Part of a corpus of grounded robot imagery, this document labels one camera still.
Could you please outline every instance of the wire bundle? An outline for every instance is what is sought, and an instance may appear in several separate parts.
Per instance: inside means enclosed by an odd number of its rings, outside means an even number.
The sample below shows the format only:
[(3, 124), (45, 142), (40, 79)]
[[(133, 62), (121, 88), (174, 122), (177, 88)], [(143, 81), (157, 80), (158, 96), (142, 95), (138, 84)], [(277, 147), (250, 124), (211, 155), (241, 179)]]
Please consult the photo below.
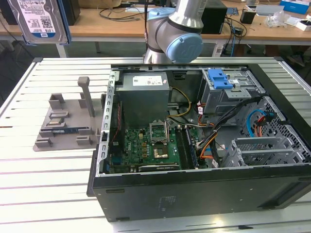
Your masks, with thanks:
[(240, 103), (238, 103), (236, 106), (228, 110), (226, 113), (224, 113), (218, 121), (214, 124), (212, 131), (208, 137), (206, 137), (204, 140), (202, 140), (198, 146), (201, 148), (203, 145), (203, 150), (201, 151), (200, 158), (203, 158), (204, 156), (204, 151), (206, 150), (207, 146), (210, 146), (210, 150), (212, 153), (212, 157), (215, 159), (217, 163), (219, 163), (219, 156), (216, 150), (216, 142), (215, 138), (217, 136), (217, 132), (219, 129), (232, 117), (234, 117), (245, 105), (254, 103), (254, 102), (259, 102), (262, 99), (262, 96), (259, 97), (253, 97), (247, 100), (244, 100)]
[(252, 128), (251, 128), (251, 117), (252, 117), (252, 115), (253, 115), (254, 113), (256, 113), (256, 112), (260, 112), (260, 113), (263, 114), (263, 117), (262, 117), (261, 119), (263, 119), (263, 118), (266, 116), (266, 113), (265, 113), (264, 111), (260, 110), (260, 109), (255, 109), (254, 111), (252, 111), (252, 112), (248, 115), (248, 117), (247, 117), (247, 119), (246, 119), (246, 126), (247, 126), (247, 130), (248, 130), (248, 133), (249, 133), (249, 136), (250, 136), (250, 137), (255, 137), (254, 134), (253, 134), (253, 132), (252, 132)]
[[(262, 122), (265, 119), (265, 116), (262, 116), (257, 122)], [(262, 132), (261, 132), (262, 127), (255, 125), (255, 134), (257, 137), (262, 137)]]
[[(238, 23), (238, 24), (240, 24), (240, 25), (242, 25), (244, 27), (244, 33), (242, 35), (241, 34), (237, 34), (236, 28), (233, 26), (233, 22), (236, 22), (236, 23)], [(224, 52), (226, 51), (226, 49), (227, 49), (227, 47), (228, 47), (228, 45), (230, 43), (230, 40), (231, 40), (231, 38), (233, 36), (233, 39), (232, 39), (232, 42), (231, 42), (232, 50), (231, 50), (231, 55), (230, 55), (232, 57), (233, 53), (234, 53), (234, 47), (235, 47), (235, 40), (236, 40), (236, 38), (238, 38), (238, 40), (239, 40), (238, 44), (240, 44), (242, 38), (245, 37), (246, 34), (247, 34), (247, 28), (242, 23), (240, 23), (237, 20), (232, 19), (232, 18), (230, 18), (228, 16), (225, 17), (224, 23), (228, 24), (229, 27), (230, 27), (230, 38), (229, 38), (228, 42), (226, 43), (226, 45), (224, 47)]]
[(190, 99), (188, 98), (188, 96), (184, 92), (182, 92), (177, 87), (172, 87), (172, 89), (178, 91), (180, 94), (182, 94), (187, 99), (187, 101), (188, 101), (188, 108), (187, 108), (187, 110), (184, 113), (180, 113), (180, 114), (177, 114), (177, 115), (168, 115), (167, 117), (168, 118), (170, 118), (170, 117), (182, 117), (182, 116), (187, 115), (190, 112), (190, 110), (191, 110), (191, 101), (190, 101)]

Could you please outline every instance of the label sticker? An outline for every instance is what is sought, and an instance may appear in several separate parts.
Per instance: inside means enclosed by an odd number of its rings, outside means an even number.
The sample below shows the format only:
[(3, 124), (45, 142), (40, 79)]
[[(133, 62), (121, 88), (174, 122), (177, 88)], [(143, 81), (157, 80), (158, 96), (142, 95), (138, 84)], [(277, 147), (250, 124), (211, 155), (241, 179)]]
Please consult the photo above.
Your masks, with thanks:
[(218, 168), (218, 163), (213, 159), (212, 164), (215, 168)]
[(18, 0), (29, 31), (37, 37), (53, 37), (56, 32), (45, 3), (46, 0)]
[(201, 1), (201, 4), (199, 6), (199, 10), (198, 10), (198, 13), (197, 13), (198, 16), (202, 16), (203, 15), (206, 3), (207, 3), (207, 0), (202, 0)]
[(161, 86), (161, 76), (135, 76), (133, 77), (133, 86)]
[(229, 81), (229, 83), (239, 83), (239, 81), (235, 80), (235, 79), (229, 79), (228, 81)]
[(203, 115), (203, 107), (198, 107), (198, 112), (200, 115)]

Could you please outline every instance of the motherboard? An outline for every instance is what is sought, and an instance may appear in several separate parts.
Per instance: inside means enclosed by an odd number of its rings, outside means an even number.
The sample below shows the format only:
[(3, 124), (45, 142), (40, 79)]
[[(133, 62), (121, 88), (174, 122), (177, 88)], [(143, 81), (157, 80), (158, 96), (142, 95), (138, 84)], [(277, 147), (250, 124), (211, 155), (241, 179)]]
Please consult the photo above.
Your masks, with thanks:
[(182, 170), (197, 166), (194, 145), (199, 137), (195, 128), (126, 129), (123, 152), (111, 157), (110, 173)]

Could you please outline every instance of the black box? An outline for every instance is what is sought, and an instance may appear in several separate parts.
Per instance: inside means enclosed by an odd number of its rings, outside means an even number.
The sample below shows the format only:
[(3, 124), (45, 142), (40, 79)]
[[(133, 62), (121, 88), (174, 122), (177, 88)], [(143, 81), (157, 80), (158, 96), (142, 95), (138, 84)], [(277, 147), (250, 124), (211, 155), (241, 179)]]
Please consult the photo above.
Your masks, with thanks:
[(16, 19), (7, 0), (0, 0), (0, 9), (3, 18), (9, 25), (17, 25)]
[(220, 0), (208, 0), (202, 15), (202, 34), (220, 34), (226, 14), (227, 7)]
[[(67, 21), (69, 26), (74, 25), (76, 20), (80, 15), (80, 6), (78, 0), (62, 0)], [(10, 8), (7, 0), (0, 0), (0, 9), (4, 19), (7, 21), (9, 25), (17, 25), (17, 21), (14, 17), (14, 14)]]
[(243, 10), (240, 18), (241, 23), (252, 24), (255, 14), (256, 12)]
[(63, 5), (68, 21), (68, 25), (72, 26), (80, 15), (80, 6), (78, 0), (63, 0)]

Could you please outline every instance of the wooden desk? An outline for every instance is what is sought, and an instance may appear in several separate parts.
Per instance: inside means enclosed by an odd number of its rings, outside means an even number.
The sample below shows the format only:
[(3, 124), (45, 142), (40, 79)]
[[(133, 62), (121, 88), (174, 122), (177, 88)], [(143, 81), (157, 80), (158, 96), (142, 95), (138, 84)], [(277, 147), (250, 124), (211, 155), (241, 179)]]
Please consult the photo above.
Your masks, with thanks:
[[(243, 9), (244, 3), (223, 1), (228, 7), (237, 7)], [(134, 13), (112, 13), (110, 17), (122, 17), (133, 15)], [(232, 16), (235, 20), (240, 20), (240, 16)], [(241, 44), (264, 44), (264, 45), (310, 45), (311, 32), (303, 32), (296, 27), (287, 28), (268, 28), (264, 25), (265, 17), (255, 16), (251, 25), (245, 24), (248, 29), (247, 35), (241, 40)], [(18, 39), (22, 40), (21, 32), (18, 26), (6, 25), (7, 29)], [(115, 22), (104, 19), (99, 16), (97, 9), (81, 9), (80, 17), (74, 26), (70, 26), (70, 32), (73, 41), (118, 41), (118, 42), (144, 42), (144, 20), (133, 22)], [(217, 51), (227, 42), (230, 37), (228, 25), (224, 25), (221, 34), (203, 34), (204, 43), (216, 44), (213, 56), (220, 56)], [(11, 36), (0, 25), (0, 39), (12, 40)], [(57, 46), (60, 57), (66, 57), (66, 51), (63, 46)]]

